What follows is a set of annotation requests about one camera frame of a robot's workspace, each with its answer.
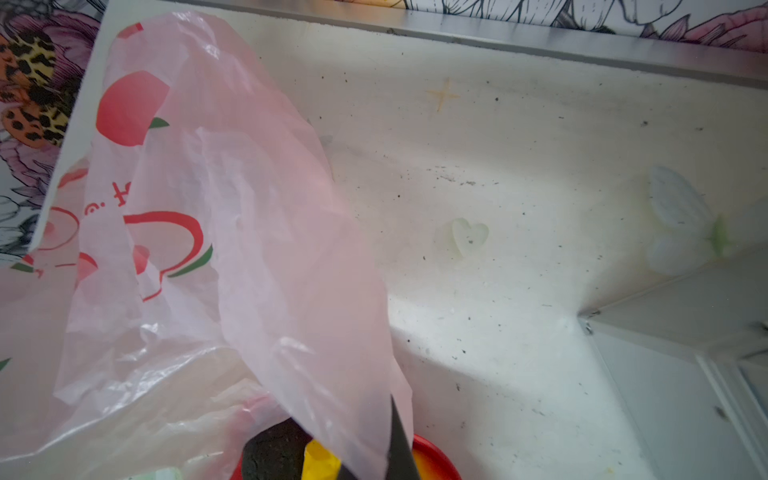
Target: gray strip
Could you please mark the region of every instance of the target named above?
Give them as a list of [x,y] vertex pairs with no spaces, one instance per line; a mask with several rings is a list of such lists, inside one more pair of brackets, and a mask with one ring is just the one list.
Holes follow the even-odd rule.
[[768,55],[751,51],[331,0],[182,1],[193,5],[768,89]]

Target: dirty white surface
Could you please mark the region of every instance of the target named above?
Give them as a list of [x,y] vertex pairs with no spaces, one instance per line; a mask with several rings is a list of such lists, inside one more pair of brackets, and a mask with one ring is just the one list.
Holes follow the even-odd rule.
[[[62,161],[88,149],[111,39],[189,8],[110,2]],[[653,478],[575,316],[665,280],[644,264],[651,165],[716,212],[768,191],[768,92],[199,9],[326,145],[389,288],[416,432],[468,480]],[[467,257],[460,217],[489,232]]]

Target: butterfly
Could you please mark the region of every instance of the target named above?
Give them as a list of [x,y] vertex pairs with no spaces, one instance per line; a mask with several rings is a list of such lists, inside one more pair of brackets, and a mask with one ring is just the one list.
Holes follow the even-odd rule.
[[666,167],[652,167],[650,205],[669,227],[647,251],[648,266],[658,273],[683,275],[768,241],[768,196],[734,217],[715,215],[685,177]]

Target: translucent plastic bag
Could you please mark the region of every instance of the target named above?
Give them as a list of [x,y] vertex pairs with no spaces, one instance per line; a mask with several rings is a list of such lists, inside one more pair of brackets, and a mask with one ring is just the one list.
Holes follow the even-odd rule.
[[97,130],[41,247],[0,273],[0,472],[225,479],[290,415],[383,478],[390,395],[412,437],[385,288],[248,45],[193,12],[126,28]]

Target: heart shape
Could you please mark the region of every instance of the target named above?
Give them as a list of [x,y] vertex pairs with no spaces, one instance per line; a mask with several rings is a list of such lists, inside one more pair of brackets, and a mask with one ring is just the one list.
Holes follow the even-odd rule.
[[485,245],[490,230],[484,223],[470,225],[465,218],[457,218],[451,224],[453,240],[463,257],[472,255]]

